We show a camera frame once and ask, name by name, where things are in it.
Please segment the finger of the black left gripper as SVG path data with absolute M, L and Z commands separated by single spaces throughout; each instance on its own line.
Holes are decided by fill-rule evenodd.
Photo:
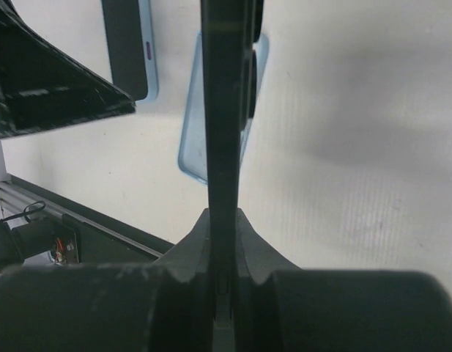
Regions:
M 0 1 L 0 139 L 132 114 L 135 101 Z

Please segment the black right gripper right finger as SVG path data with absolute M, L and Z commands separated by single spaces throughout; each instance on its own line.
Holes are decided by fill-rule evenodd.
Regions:
M 452 300 L 416 271 L 302 269 L 236 215 L 238 351 L 452 351 Z

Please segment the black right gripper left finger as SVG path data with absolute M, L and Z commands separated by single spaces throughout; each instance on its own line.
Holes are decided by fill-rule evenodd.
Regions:
M 211 351 L 210 215 L 154 263 L 0 275 L 0 351 Z

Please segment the purple smartphone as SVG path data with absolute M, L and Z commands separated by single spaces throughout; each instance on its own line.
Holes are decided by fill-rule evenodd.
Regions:
M 134 100 L 148 94 L 137 0 L 102 0 L 112 81 Z

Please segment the black phone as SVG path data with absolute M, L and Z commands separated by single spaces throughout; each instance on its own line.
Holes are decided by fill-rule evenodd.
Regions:
M 202 1 L 204 112 L 214 315 L 212 349 L 234 351 L 232 292 L 241 133 L 256 106 L 263 1 Z

